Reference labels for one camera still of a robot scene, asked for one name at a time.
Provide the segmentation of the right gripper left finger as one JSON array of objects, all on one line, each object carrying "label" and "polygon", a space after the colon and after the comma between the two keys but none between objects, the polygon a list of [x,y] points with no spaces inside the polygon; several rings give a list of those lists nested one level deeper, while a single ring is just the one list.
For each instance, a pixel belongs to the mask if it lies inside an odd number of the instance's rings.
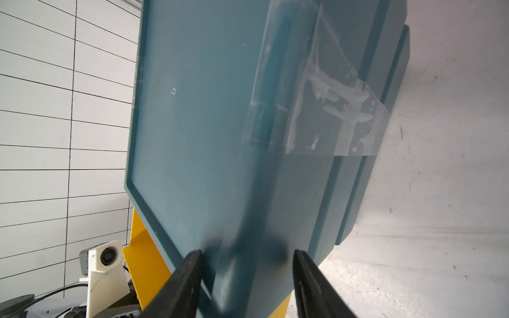
[{"label": "right gripper left finger", "polygon": [[193,250],[138,317],[195,317],[202,276],[202,251]]}]

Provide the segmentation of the teal drawer cabinet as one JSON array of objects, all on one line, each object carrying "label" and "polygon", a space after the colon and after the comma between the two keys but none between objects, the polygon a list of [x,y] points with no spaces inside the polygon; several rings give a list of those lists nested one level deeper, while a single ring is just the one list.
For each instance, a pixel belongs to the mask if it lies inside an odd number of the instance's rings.
[{"label": "teal drawer cabinet", "polygon": [[125,189],[201,317],[268,317],[351,232],[410,57],[405,1],[144,1]]}]

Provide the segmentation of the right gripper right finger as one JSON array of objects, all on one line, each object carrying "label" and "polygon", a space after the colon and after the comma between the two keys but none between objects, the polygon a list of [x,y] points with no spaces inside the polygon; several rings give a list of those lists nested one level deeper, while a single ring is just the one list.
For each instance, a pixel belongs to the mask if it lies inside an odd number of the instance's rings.
[{"label": "right gripper right finger", "polygon": [[292,273],[298,317],[356,318],[306,251],[294,251]]}]

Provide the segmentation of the yellow drawer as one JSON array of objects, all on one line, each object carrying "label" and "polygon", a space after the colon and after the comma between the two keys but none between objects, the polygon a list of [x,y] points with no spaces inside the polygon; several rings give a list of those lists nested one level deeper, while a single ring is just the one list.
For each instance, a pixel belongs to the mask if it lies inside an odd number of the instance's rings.
[{"label": "yellow drawer", "polygon": [[[209,274],[207,264],[214,256],[221,252],[222,242],[211,241],[206,246],[203,254],[203,276]],[[123,256],[129,267],[131,279],[133,280],[135,291],[141,305],[142,311],[151,303],[156,294],[161,290],[167,280],[176,271],[168,268],[164,257],[161,255],[159,247],[152,240],[150,231],[144,226],[143,220],[133,212],[131,221],[130,245],[123,249]],[[177,263],[181,265],[184,258],[178,256]],[[209,299],[206,289],[201,287],[198,309],[203,309],[203,316],[210,317],[246,317],[247,314],[240,311],[235,313],[221,313],[217,304]]]}]

